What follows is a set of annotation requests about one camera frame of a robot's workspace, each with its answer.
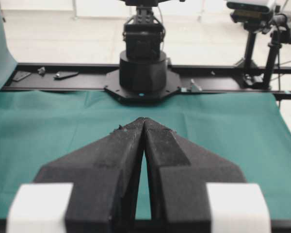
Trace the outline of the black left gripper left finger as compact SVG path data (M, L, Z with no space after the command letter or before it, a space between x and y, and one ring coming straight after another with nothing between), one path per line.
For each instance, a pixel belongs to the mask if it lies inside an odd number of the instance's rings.
M113 233L136 209L145 119L42 165L9 209L9 233Z

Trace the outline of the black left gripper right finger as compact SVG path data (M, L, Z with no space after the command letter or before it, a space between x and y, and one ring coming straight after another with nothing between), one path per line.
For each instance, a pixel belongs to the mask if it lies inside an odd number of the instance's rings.
M146 118L151 213L164 233L269 233L259 185L233 162Z

